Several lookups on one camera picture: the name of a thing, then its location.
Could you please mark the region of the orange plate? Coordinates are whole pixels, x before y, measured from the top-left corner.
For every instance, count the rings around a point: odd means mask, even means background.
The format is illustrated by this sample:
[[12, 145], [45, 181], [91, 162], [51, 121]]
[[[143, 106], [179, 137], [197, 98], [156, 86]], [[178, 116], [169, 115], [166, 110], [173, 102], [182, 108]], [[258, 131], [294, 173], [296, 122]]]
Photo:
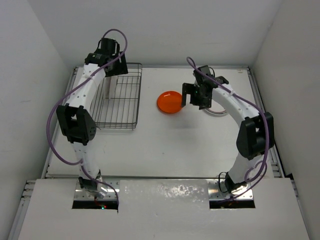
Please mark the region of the orange plate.
[[156, 104], [163, 113], [178, 113], [182, 109], [182, 95], [177, 91], [165, 91], [157, 98]]

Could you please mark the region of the white plate teal rim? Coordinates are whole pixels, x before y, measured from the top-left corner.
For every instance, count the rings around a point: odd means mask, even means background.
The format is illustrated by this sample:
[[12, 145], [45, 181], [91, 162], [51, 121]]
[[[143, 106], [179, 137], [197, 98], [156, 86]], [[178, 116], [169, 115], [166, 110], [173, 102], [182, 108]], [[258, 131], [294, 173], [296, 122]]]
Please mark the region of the white plate teal rim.
[[205, 108], [204, 111], [211, 115], [211, 116], [214, 116], [214, 117], [223, 117], [223, 116], [226, 116], [228, 115], [228, 112], [226, 110], [223, 110], [223, 111], [214, 111], [214, 110], [211, 110], [210, 108]]

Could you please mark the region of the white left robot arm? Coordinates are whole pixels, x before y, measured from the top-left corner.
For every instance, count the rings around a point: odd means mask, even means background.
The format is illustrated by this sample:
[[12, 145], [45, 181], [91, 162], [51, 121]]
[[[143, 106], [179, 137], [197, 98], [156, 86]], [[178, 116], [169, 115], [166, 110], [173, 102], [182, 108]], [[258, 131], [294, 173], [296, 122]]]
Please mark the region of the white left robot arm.
[[79, 185], [95, 199], [103, 199], [108, 188], [103, 184], [91, 148], [97, 125], [90, 108], [103, 80], [127, 73], [125, 55], [119, 43], [114, 39], [102, 38], [96, 50], [86, 57], [76, 90], [65, 104], [56, 109], [61, 132], [71, 144], [79, 163]]

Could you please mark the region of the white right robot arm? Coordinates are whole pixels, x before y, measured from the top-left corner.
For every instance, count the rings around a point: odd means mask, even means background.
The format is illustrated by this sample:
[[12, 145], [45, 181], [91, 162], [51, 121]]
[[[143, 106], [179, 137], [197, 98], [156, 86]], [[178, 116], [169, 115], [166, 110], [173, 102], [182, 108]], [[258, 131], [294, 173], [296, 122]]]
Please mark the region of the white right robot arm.
[[196, 68], [193, 75], [194, 83], [182, 85], [181, 106], [186, 105], [187, 96], [190, 96], [190, 104], [201, 110], [211, 108], [215, 101], [239, 127], [236, 138], [238, 155], [224, 179], [226, 192], [231, 194], [257, 179], [257, 176], [250, 177], [255, 167], [264, 170], [268, 151], [275, 144], [274, 118], [271, 113], [263, 112], [256, 104], [237, 95], [226, 78], [211, 74], [209, 66]]

